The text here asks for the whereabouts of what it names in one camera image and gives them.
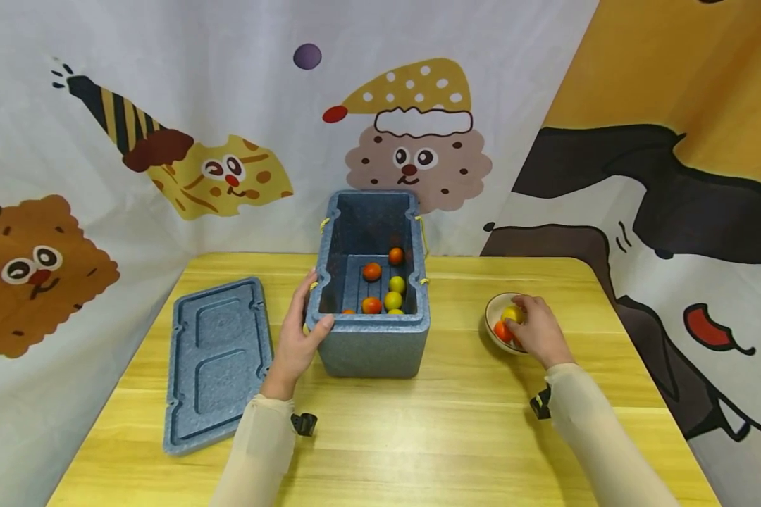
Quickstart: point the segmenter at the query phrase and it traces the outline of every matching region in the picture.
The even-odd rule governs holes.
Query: purple dot
[[[293,53],[293,63],[300,69],[315,69],[321,63],[321,49],[315,44],[302,44]]]

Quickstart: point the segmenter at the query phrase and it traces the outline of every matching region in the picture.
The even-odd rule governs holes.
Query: red tongue
[[[713,322],[703,303],[689,306],[685,310],[685,326],[692,337],[707,347],[724,350],[734,347],[731,330]]]

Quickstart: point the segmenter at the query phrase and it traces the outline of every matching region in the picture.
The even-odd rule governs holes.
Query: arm
[[[578,458],[600,507],[679,505],[583,368],[557,364],[547,370],[547,383],[552,426]]]
[[[678,506],[617,421],[603,392],[574,362],[544,299],[516,296],[526,322],[507,321],[521,345],[547,370],[552,425],[572,448],[600,507]]]
[[[302,331],[311,270],[296,288],[281,325],[273,364],[262,388],[242,412],[229,461],[211,497],[210,507],[270,507],[288,471],[296,432],[290,422],[296,382],[310,367],[320,343],[333,326],[333,316],[318,321],[308,335]]]

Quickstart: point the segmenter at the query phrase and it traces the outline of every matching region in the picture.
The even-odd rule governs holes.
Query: person's left hand
[[[311,269],[290,300],[290,309],[281,324],[273,364],[259,390],[268,399],[287,401],[293,397],[296,381],[310,367],[316,349],[333,328],[334,317],[325,315],[308,335],[302,331],[310,286],[317,277],[316,269]]]

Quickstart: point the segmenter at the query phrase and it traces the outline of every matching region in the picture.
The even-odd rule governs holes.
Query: yellow hat
[[[341,105],[329,108],[322,119],[337,123],[348,113],[376,114],[377,127],[382,113],[395,113],[387,117],[385,124],[395,126],[398,132],[389,132],[414,134],[434,123],[423,121],[423,113],[427,112],[443,118],[442,123],[451,118],[448,123],[460,128],[455,132],[471,129],[471,90],[465,72],[454,60],[431,58],[388,70],[360,86]],[[400,132],[407,130],[403,123],[411,123],[408,130],[416,132]]]

